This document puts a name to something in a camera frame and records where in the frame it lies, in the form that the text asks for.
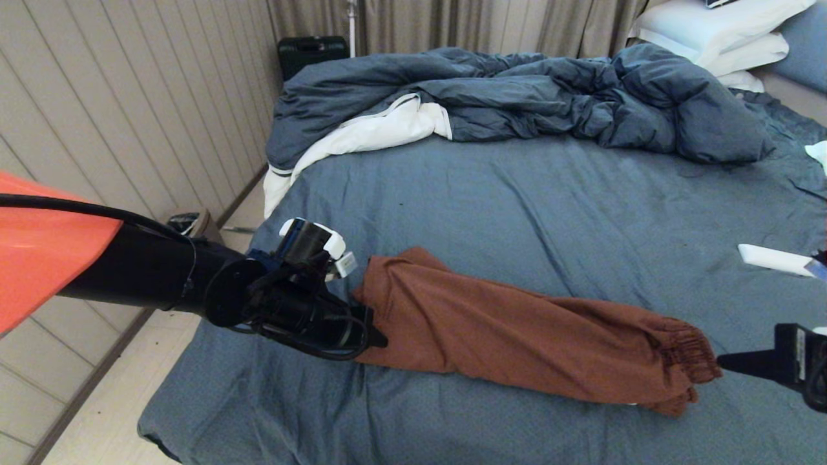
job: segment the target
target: brown trousers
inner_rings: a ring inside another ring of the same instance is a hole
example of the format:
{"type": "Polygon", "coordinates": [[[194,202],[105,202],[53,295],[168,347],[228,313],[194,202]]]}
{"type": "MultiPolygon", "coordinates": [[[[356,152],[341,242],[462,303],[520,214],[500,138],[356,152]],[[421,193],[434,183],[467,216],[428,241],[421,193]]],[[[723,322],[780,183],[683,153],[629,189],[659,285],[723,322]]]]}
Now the brown trousers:
{"type": "Polygon", "coordinates": [[[632,305],[553,298],[451,272],[422,248],[374,256],[357,300],[387,348],[356,360],[459,372],[589,402],[679,416],[721,376],[703,333],[632,305]]]}

